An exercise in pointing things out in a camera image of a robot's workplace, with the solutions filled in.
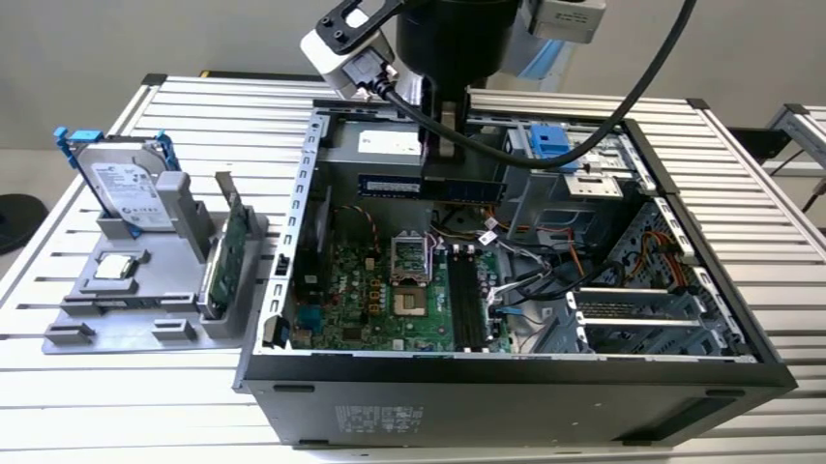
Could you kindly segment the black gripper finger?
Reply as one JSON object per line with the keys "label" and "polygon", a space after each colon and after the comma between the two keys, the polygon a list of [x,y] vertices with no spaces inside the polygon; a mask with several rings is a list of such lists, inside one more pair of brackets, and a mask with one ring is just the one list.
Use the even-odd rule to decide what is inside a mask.
{"label": "black gripper finger", "polygon": [[[422,80],[421,110],[435,122],[453,131],[466,133],[470,97],[466,88],[441,89],[430,78]],[[426,177],[458,177],[465,164],[465,149],[438,133],[422,128],[419,141],[423,149],[422,173]]]}

